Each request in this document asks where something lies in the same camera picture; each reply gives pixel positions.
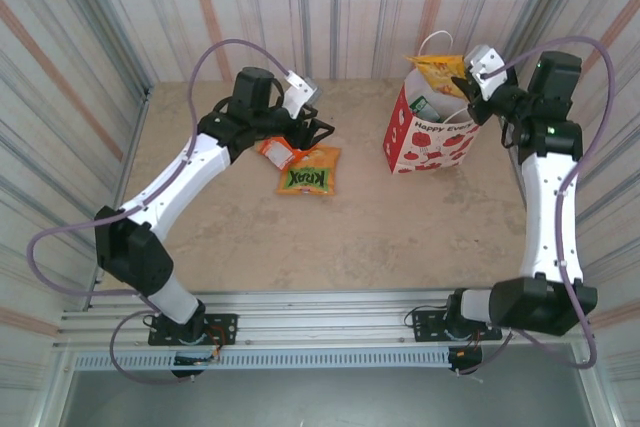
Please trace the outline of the paper bag with red apples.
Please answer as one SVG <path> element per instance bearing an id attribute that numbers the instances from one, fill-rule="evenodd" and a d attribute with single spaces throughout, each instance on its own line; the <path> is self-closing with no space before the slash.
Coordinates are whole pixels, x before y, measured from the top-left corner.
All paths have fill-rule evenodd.
<path id="1" fill-rule="evenodd" d="M 426 54 L 427 43 L 436 36 L 452 35 L 446 30 L 429 34 L 413 56 L 456 55 L 451 49 L 444 54 Z M 424 96 L 441 116 L 440 123 L 419 119 L 410 104 Z M 382 148 L 393 174 L 439 170 L 463 162 L 477 136 L 479 127 L 467 112 L 468 101 L 435 92 L 412 64 L 404 78 L 389 120 Z"/>

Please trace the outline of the yellow snack bag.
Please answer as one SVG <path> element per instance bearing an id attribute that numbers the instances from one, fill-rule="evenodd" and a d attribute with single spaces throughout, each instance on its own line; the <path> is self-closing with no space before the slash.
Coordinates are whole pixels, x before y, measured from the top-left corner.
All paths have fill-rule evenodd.
<path id="1" fill-rule="evenodd" d="M 414 65 L 435 92 L 465 98 L 453 82 L 453 78 L 465 79 L 462 55 L 419 55 L 407 56 L 406 59 Z"/>

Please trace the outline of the orange green Krax snack bag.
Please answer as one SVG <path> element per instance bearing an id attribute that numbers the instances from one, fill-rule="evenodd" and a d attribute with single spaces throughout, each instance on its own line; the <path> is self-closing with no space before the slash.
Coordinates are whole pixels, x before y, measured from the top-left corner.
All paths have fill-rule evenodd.
<path id="1" fill-rule="evenodd" d="M 281 195 L 334 195 L 340 155 L 340 148 L 319 144 L 281 174 L 275 192 Z"/>

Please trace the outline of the orange snack packet white label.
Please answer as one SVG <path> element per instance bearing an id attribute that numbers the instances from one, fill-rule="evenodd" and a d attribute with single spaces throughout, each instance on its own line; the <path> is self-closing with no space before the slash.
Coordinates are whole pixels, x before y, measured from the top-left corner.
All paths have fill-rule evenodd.
<path id="1" fill-rule="evenodd" d="M 284 137 L 263 140 L 258 145 L 257 152 L 267 158 L 280 171 L 286 170 L 304 156 L 303 151 L 292 147 Z"/>

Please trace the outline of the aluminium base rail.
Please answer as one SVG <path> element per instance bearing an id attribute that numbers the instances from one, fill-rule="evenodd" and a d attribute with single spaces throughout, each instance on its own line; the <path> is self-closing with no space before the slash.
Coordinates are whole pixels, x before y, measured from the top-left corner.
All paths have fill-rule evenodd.
<path id="1" fill-rule="evenodd" d="M 239 316 L 235 347 L 365 347 L 412 344 L 406 313 L 442 305 L 449 289 L 212 292 L 197 296 L 211 313 Z M 100 296 L 61 316 L 55 351 L 104 351 L 113 329 L 147 306 L 131 296 Z"/>

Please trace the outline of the green Savoria snack bag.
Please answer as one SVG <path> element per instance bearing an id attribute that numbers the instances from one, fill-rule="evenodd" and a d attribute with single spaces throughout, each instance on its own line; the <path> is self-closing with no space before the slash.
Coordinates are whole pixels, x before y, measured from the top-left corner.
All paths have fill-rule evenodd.
<path id="1" fill-rule="evenodd" d="M 419 119 L 432 123 L 440 123 L 441 116 L 424 96 L 417 97 L 411 104 L 410 110 Z"/>

